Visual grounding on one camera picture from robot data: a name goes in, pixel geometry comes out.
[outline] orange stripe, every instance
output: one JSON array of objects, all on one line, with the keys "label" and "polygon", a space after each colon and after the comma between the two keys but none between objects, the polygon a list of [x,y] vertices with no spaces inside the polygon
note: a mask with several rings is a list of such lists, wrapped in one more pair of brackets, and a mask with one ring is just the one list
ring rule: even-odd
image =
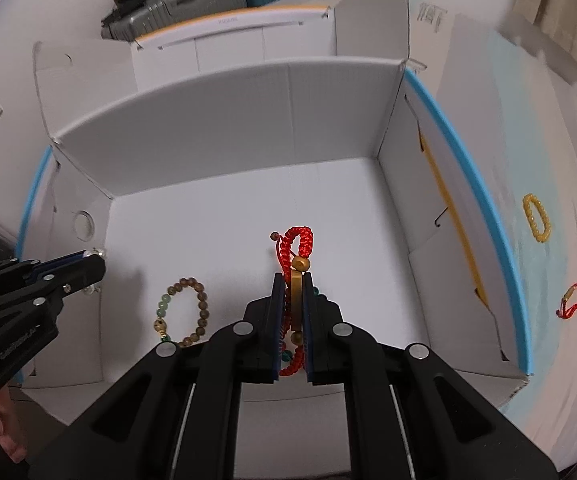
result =
[{"label": "orange stripe", "polygon": [[299,5],[287,5],[287,6],[273,6],[271,7],[253,7],[252,9],[235,9],[235,10],[227,10],[225,12],[218,12],[217,14],[209,14],[207,16],[201,16],[199,18],[193,18],[191,20],[186,20],[185,22],[180,23],[173,23],[172,25],[168,25],[167,27],[158,28],[153,32],[149,32],[139,38],[136,38],[135,41],[145,40],[146,38],[151,38],[156,34],[159,34],[165,30],[173,30],[177,27],[184,27],[185,25],[190,25],[191,23],[198,23],[204,22],[206,20],[213,20],[215,18],[221,18],[222,16],[231,16],[232,14],[248,14],[250,12],[267,12],[268,10],[277,10],[277,9],[314,9],[314,10],[327,10],[327,6],[299,6]]},{"label": "orange stripe", "polygon": [[455,204],[453,203],[453,199],[449,194],[449,190],[444,184],[444,180],[442,180],[442,176],[440,174],[440,169],[438,165],[435,163],[435,159],[431,155],[431,150],[429,149],[422,132],[419,131],[420,135],[420,142],[422,144],[422,149],[424,150],[424,154],[429,162],[431,167],[431,171],[433,172],[433,176],[435,177],[435,182],[438,184],[438,188],[440,189],[440,194],[444,199],[444,203],[451,214],[451,218],[453,219],[453,225],[457,230],[457,236],[459,237],[459,241],[462,244],[462,249],[464,250],[464,254],[467,257],[467,262],[469,263],[469,269],[471,270],[471,276],[473,278],[473,282],[475,283],[475,293],[477,297],[485,304],[486,308],[488,306],[488,300],[486,299],[486,291],[485,286],[482,283],[482,278],[480,277],[480,273],[477,270],[477,266],[475,265],[475,256],[473,256],[473,251],[471,250],[471,244],[469,243],[469,239],[467,238],[467,232],[462,225],[462,222],[459,220],[459,215],[457,214],[457,210],[455,209]]}]

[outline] gray suitcase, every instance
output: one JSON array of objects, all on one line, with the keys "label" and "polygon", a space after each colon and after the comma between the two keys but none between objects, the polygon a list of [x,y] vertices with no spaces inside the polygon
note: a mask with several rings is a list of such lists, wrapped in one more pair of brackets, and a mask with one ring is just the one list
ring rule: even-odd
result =
[{"label": "gray suitcase", "polygon": [[102,27],[102,38],[133,41],[174,23],[243,7],[246,0],[147,0],[129,16]]}]

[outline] white box floor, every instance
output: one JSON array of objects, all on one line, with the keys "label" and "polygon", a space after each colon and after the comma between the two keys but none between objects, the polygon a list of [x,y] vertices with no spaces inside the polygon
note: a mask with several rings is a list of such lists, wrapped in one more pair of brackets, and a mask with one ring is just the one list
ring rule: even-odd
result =
[{"label": "white box floor", "polygon": [[[360,158],[288,166],[113,202],[102,291],[105,380],[119,379],[158,343],[156,305],[180,278],[193,276],[206,286],[207,336],[241,319],[249,301],[270,295],[280,270],[269,234],[294,225],[313,230],[313,281],[340,305],[345,320],[391,346],[427,342],[408,249],[379,164]],[[172,299],[166,322],[175,340],[192,332],[197,319],[194,294],[186,290]],[[348,469],[341,391],[310,386],[303,372],[273,386],[243,388],[237,475],[282,478]],[[271,407],[284,423],[268,415]],[[267,440],[272,434],[278,435],[276,446]],[[282,460],[315,452],[309,451],[311,439],[299,437],[304,434],[328,442],[315,450],[320,458],[308,470]]]}]

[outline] red braided bracelet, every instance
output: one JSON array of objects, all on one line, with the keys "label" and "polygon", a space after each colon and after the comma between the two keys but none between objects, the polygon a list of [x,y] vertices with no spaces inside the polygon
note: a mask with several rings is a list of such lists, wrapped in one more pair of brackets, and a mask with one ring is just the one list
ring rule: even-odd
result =
[{"label": "red braided bracelet", "polygon": [[574,303],[571,308],[566,307],[566,302],[571,299],[571,296],[573,295],[573,292],[575,291],[576,287],[577,283],[574,283],[568,288],[566,293],[563,295],[562,301],[560,302],[560,308],[555,311],[558,317],[562,319],[570,319],[571,316],[577,310],[577,303]]},{"label": "red braided bracelet", "polygon": [[[291,245],[296,237],[299,236],[299,249],[297,255],[291,251]],[[291,227],[284,236],[278,232],[270,235],[270,239],[275,241],[275,251],[278,255],[278,262],[284,273],[286,281],[286,293],[284,294],[284,319],[280,328],[280,352],[286,348],[283,339],[291,328],[291,273],[293,266],[299,272],[307,272],[310,267],[309,256],[313,250],[313,232],[308,227]],[[291,334],[291,342],[297,346],[295,354],[288,366],[280,370],[281,376],[289,376],[296,373],[304,365],[304,346],[301,332]]]}]

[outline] brown bead bracelet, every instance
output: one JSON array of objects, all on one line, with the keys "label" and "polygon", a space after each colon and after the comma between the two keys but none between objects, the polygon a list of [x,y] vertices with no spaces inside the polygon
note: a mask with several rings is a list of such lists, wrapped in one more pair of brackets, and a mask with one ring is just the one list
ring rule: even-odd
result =
[{"label": "brown bead bracelet", "polygon": [[195,278],[182,278],[179,282],[166,289],[166,294],[162,296],[161,301],[157,304],[157,319],[153,323],[153,328],[160,335],[162,341],[171,340],[171,336],[166,333],[168,325],[163,319],[164,316],[166,316],[168,305],[171,303],[171,298],[188,286],[198,293],[200,319],[198,319],[198,327],[195,329],[195,332],[188,337],[185,337],[178,344],[180,346],[191,346],[193,343],[197,343],[197,341],[200,340],[200,337],[206,333],[206,326],[208,325],[208,303],[206,302],[206,298],[208,298],[208,296],[206,295],[206,292],[204,292],[204,285],[198,282]]}]

